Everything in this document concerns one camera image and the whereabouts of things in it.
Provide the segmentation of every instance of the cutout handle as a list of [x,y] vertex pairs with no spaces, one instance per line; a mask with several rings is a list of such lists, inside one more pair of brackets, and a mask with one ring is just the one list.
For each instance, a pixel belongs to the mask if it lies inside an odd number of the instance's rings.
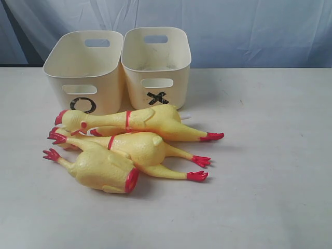
[[142,79],[141,84],[145,88],[164,88],[173,86],[172,79]]
[[148,44],[167,43],[168,38],[165,35],[147,35],[144,37],[144,42]]
[[97,87],[93,85],[63,85],[62,90],[67,94],[95,94]]
[[107,48],[110,46],[110,41],[107,39],[86,39],[84,44],[90,48]]

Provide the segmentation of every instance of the table surface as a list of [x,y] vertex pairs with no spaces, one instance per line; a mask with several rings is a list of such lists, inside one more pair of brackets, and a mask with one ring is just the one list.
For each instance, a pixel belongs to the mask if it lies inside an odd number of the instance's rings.
[[141,175],[125,196],[42,158],[57,148],[46,139],[57,99],[41,68],[0,68],[0,248],[332,248],[331,79],[331,69],[192,69],[184,123],[225,137],[173,144],[211,157],[209,180]]

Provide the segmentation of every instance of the yellow rubber chicken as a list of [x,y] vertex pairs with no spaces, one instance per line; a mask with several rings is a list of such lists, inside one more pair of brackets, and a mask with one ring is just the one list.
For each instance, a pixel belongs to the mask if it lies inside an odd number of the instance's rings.
[[[208,157],[194,156],[190,153],[166,144],[160,136],[150,132],[126,133],[112,137],[92,137],[79,134],[81,143],[98,143],[104,149],[109,149],[130,158],[137,169],[147,175],[170,179],[186,179],[190,181],[202,182],[208,176],[204,171],[182,173],[170,170],[163,166],[161,162],[165,156],[179,156],[191,160],[201,167],[210,164]],[[72,137],[66,136],[63,129],[53,128],[49,134],[49,139],[56,140],[53,144],[60,144],[61,147],[68,147],[72,143]]]
[[108,193],[130,193],[137,182],[139,170],[132,160],[108,150],[98,143],[72,137],[58,137],[83,150],[74,163],[62,158],[54,149],[44,150],[45,159],[64,166],[79,183]]
[[198,142],[224,137],[223,133],[199,131],[182,124],[176,107],[169,104],[103,116],[79,110],[63,110],[55,120],[55,125],[59,124],[63,124],[63,128],[70,131],[71,135],[78,132],[87,134],[91,128],[113,126],[119,128],[119,132],[153,132],[169,141]]

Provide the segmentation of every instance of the white plastic basket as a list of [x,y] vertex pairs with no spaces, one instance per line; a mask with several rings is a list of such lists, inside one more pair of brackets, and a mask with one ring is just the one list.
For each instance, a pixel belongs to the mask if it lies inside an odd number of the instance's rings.
[[43,69],[63,109],[94,115],[119,111],[122,45],[123,36],[114,31],[76,31],[61,37]]
[[135,109],[186,99],[191,53],[186,33],[175,27],[141,27],[124,37],[121,62]]

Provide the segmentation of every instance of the red band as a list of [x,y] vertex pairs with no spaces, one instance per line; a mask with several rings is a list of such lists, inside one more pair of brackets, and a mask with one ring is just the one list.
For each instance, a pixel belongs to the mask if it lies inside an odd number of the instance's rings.
[[115,136],[112,136],[108,142],[108,149],[110,150],[110,148],[112,147],[112,144],[113,144],[113,140],[114,140]]
[[128,110],[126,112],[126,132],[131,132],[131,129],[129,128],[129,117],[131,114],[131,110]]

